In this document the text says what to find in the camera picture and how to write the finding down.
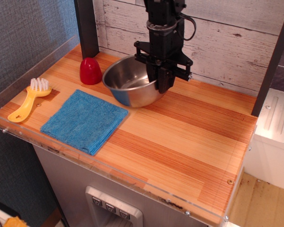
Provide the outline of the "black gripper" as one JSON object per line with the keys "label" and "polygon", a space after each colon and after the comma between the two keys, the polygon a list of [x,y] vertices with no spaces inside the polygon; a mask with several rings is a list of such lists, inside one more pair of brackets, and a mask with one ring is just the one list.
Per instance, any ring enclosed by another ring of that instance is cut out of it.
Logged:
{"label": "black gripper", "polygon": [[184,45],[184,23],[172,22],[169,25],[146,23],[149,42],[137,41],[136,60],[146,64],[149,82],[158,79],[160,94],[174,85],[175,77],[189,81],[193,61],[182,52]]}

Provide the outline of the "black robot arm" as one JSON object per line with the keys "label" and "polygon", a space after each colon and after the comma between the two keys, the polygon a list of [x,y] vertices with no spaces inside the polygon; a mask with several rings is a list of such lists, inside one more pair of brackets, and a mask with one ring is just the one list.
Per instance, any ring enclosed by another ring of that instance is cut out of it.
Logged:
{"label": "black robot arm", "polygon": [[193,61],[183,52],[185,20],[196,22],[182,13],[183,0],[146,0],[149,41],[134,43],[135,59],[146,65],[149,82],[156,81],[159,93],[164,94],[174,85],[175,78],[191,79]]}

